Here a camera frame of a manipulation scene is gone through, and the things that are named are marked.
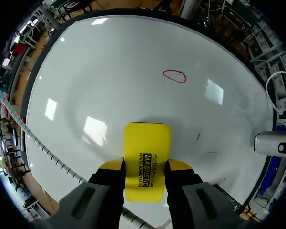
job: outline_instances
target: cable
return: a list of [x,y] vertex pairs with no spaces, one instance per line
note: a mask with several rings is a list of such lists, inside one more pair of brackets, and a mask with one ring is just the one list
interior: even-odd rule
[[97,0],[96,0],[96,4],[98,4],[103,10],[105,9],[104,6],[100,5]]
[[268,78],[268,80],[267,80],[267,82],[266,82],[266,95],[267,95],[267,98],[269,98],[270,104],[272,105],[273,109],[274,109],[277,113],[279,113],[279,115],[282,115],[283,112],[280,112],[279,109],[278,109],[278,108],[274,105],[274,103],[272,102],[272,100],[271,100],[271,98],[270,98],[270,96],[269,96],[269,93],[268,93],[268,84],[269,84],[270,80],[271,80],[274,76],[276,76],[277,74],[281,74],[281,73],[286,74],[285,71],[278,71],[278,72],[276,72],[276,73],[273,73],[273,74]]
[[199,6],[201,9],[203,9],[204,11],[217,11],[217,10],[220,10],[221,9],[221,11],[223,12],[223,8],[224,7],[226,7],[225,6],[225,2],[226,2],[226,0],[224,0],[224,2],[223,2],[223,5],[221,6],[221,7],[219,7],[219,8],[217,8],[216,10],[210,10],[210,7],[209,7],[209,9],[205,9],[205,8],[203,8],[202,6]]
[[[16,123],[20,126],[22,131],[25,132],[28,138],[30,138],[38,147],[39,149],[44,152],[50,159],[53,161],[56,165],[58,165],[62,171],[66,172],[69,176],[71,176],[74,180],[76,180],[78,183],[87,182],[83,177],[81,177],[79,174],[74,172],[71,168],[69,168],[65,163],[60,161],[57,156],[55,156],[34,134],[33,132],[25,125],[25,123],[22,121],[22,119],[19,117],[19,115],[16,113],[12,105],[7,101],[7,99],[4,97],[3,92],[0,90],[0,100],[10,113],[10,115],[13,117],[13,119],[16,121]],[[154,227],[147,222],[145,222],[140,217],[133,214],[130,210],[122,206],[122,213],[127,220],[129,220],[134,225],[137,225],[138,227],[142,229],[154,229]]]
[[208,8],[208,19],[210,21],[210,6],[211,6],[211,0],[209,0],[209,8]]
[[220,7],[220,8],[217,8],[216,10],[208,10],[208,9],[202,8],[201,6],[200,6],[200,8],[203,9],[204,11],[217,11],[217,10],[221,9],[221,7]]
[[224,0],[223,5],[221,6],[221,13],[222,13],[222,14],[224,13],[223,10],[224,10],[225,2],[226,2],[226,1],[227,1],[227,0]]

